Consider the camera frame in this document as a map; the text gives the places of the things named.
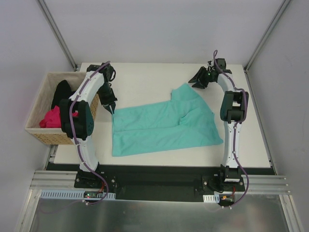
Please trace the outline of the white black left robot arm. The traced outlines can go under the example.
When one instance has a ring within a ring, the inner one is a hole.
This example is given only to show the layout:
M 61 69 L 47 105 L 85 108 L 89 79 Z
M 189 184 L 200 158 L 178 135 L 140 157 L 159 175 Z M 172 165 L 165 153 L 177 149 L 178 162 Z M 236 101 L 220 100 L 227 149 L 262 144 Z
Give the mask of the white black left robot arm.
M 115 77 L 116 71 L 109 61 L 101 65 L 91 64 L 75 93 L 59 103 L 61 129 L 75 145 L 80 161 L 74 183 L 76 188 L 108 187 L 106 180 L 101 176 L 92 140 L 95 123 L 90 104 L 98 95 L 104 109 L 114 114 L 117 98 L 111 81 Z

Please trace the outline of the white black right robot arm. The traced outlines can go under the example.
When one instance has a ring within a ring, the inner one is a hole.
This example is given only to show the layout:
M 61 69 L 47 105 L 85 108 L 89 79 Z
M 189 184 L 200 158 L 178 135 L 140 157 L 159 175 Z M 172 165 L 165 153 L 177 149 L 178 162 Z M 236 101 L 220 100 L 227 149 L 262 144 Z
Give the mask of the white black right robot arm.
M 202 66 L 188 83 L 199 89 L 205 89 L 209 83 L 217 83 L 224 92 L 220 108 L 220 119 L 225 129 L 224 157 L 218 174 L 207 181 L 207 187 L 219 193 L 233 191 L 243 182 L 243 168 L 239 162 L 239 135 L 247 116 L 249 93 L 236 86 L 224 58 L 209 61 L 208 67 Z

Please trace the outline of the teal t shirt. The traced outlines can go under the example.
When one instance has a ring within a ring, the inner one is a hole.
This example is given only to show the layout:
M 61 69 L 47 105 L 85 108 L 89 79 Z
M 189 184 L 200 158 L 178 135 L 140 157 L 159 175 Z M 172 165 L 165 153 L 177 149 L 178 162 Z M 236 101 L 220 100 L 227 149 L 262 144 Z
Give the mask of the teal t shirt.
M 214 112 L 188 84 L 169 101 L 117 109 L 112 117 L 114 157 L 222 143 Z

